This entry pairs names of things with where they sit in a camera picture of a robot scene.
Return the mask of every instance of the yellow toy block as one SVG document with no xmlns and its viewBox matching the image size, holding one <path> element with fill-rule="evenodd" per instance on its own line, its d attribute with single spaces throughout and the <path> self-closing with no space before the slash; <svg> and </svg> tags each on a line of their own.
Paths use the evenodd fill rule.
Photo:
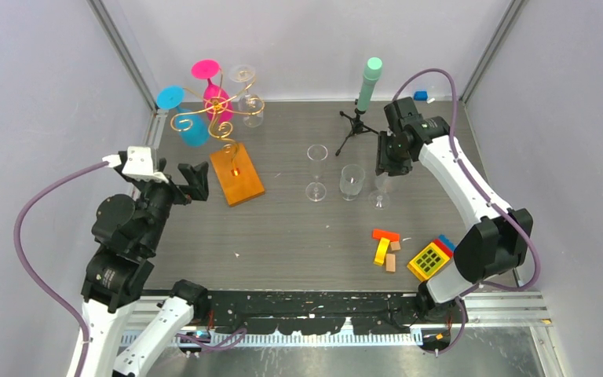
<svg viewBox="0 0 603 377">
<path fill-rule="evenodd" d="M 378 244 L 378 250 L 375 251 L 375 258 L 373 259 L 374 265 L 383 265 L 385 263 L 387 247 L 389 247 L 389 240 L 381 238 L 380 243 Z"/>
<path fill-rule="evenodd" d="M 450 258 L 451 256 L 447 255 L 445 250 L 432 242 L 410 260 L 407 269 L 420 281 L 427 281 L 440 271 L 440 268 L 449 262 Z"/>
</svg>

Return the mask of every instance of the tripod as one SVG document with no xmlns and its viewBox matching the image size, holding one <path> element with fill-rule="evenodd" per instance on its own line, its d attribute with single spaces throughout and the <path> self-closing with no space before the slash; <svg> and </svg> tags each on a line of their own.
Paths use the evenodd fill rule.
<svg viewBox="0 0 603 377">
<path fill-rule="evenodd" d="M 366 112 L 361 112 L 358 109 L 355 109 L 355 117 L 354 118 L 351 116 L 348 116 L 343 111 L 338 112 L 338 114 L 350 119 L 350 132 L 349 132 L 348 136 L 345 137 L 345 140 L 343 141 L 343 144 L 341 144 L 341 147 L 339 147 L 338 150 L 336 151 L 336 156 L 341 154 L 341 149 L 343 149 L 343 145 L 345 145 L 345 143 L 348 141 L 348 139 L 350 139 L 350 137 L 359 135 L 359 134 L 365 134 L 367 132 L 372 132 L 376 135 L 378 134 L 378 131 L 365 125 L 364 122 L 362 122 L 362 120 L 360 119 L 360 116 L 362 116 L 363 114 L 366 114 Z"/>
</svg>

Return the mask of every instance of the orange wooden board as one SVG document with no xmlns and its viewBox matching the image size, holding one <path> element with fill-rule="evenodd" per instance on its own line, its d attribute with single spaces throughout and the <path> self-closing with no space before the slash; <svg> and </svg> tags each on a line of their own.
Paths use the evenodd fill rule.
<svg viewBox="0 0 603 377">
<path fill-rule="evenodd" d="M 220 150 L 209 155 L 209 158 L 211 164 L 214 165 L 214 171 L 230 207 L 265 193 L 265 186 L 262 185 L 248 152 L 246 152 L 246 147 L 242 143 L 239 143 L 239 152 L 234 163 L 234 166 L 239 169 L 239 175 L 232 174 L 232 153 Z"/>
</svg>

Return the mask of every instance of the gray wooden tabletop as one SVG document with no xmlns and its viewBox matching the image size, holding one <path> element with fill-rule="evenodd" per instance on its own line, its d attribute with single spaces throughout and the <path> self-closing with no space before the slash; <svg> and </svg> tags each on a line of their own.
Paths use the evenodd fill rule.
<svg viewBox="0 0 603 377">
<path fill-rule="evenodd" d="M 371 104 L 363 117 L 368 126 L 386 130 L 385 104 Z M 419 281 L 406 264 L 439 234 L 458 243 L 466 230 L 440 184 L 418 163 L 390 194 L 388 209 L 369 204 L 368 193 L 375 189 L 377 136 L 353 137 L 341 155 L 334 156 L 349 132 L 349 122 L 338 112 L 353 109 L 350 102 L 268 102 L 264 123 L 254 129 L 235 116 L 232 135 L 246 145 L 266 194 L 230 208 L 210 167 L 209 199 L 173 208 L 151 260 L 155 268 L 146 288 L 168 289 L 186 279 L 209 289 L 416 291 Z M 448 102 L 420 103 L 418 109 L 425 117 L 451 118 Z M 457 127 L 463 151 L 483 174 L 463 106 Z M 312 181 L 306 149 L 312 144 L 329 150 L 320 179 L 327 197 L 318 203 L 305 195 Z M 166 126 L 159 157 L 167 158 L 166 173 L 181 184 L 178 163 L 209 161 L 209 154 L 222 145 L 210 139 L 190 148 Z M 338 189 L 341 169 L 349 163 L 367 172 L 367 183 L 352 202 Z M 398 232 L 404 239 L 394 274 L 373 264 L 378 246 L 371 238 L 373 228 Z M 495 280 L 513 284 L 509 273 Z"/>
</svg>

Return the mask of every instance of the gray floor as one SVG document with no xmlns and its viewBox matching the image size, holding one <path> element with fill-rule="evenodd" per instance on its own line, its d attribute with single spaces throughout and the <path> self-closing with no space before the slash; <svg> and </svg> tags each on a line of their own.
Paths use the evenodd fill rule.
<svg viewBox="0 0 603 377">
<path fill-rule="evenodd" d="M 382 107 L 371 104 L 365 122 L 385 130 Z M 248 150 L 266 194 L 230 208 L 210 167 L 210 198 L 175 207 L 167 223 L 155 269 L 147 288 L 168 289 L 179 279 L 209 289 L 415 291 L 419 281 L 406 264 L 433 238 L 443 233 L 458 243 L 465 229 L 459 213 L 433 175 L 416 164 L 412 173 L 392 193 L 393 205 L 376 210 L 367 201 L 374 189 L 377 137 L 352 138 L 339 157 L 336 148 L 349 131 L 338 111 L 352 112 L 349 102 L 271 102 L 265 122 L 246 128 L 237 116 L 234 138 Z M 426 117 L 441 115 L 449 122 L 451 104 L 421 103 Z M 483 167 L 461 107 L 457 138 L 478 171 Z M 312 180 L 306 149 L 323 144 L 329 149 L 324 177 L 327 198 L 309 201 L 304 193 Z M 201 148 L 186 146 L 177 132 L 166 126 L 159 157 L 166 157 L 166 172 L 182 183 L 178 163 L 197 164 L 222 146 L 211 139 Z M 368 182 L 353 202 L 341 198 L 338 182 L 344 165 L 356 163 L 367 171 Z M 385 273 L 373 264 L 377 242 L 373 228 L 399 232 L 405 240 L 397 254 L 397 272 Z M 497 281 L 513 284 L 513 276 Z"/>
<path fill-rule="evenodd" d="M 415 347 L 235 349 L 185 358 L 168 348 L 150 375 L 239 377 L 535 377 L 544 376 L 528 328 L 468 328 L 437 359 Z"/>
</svg>

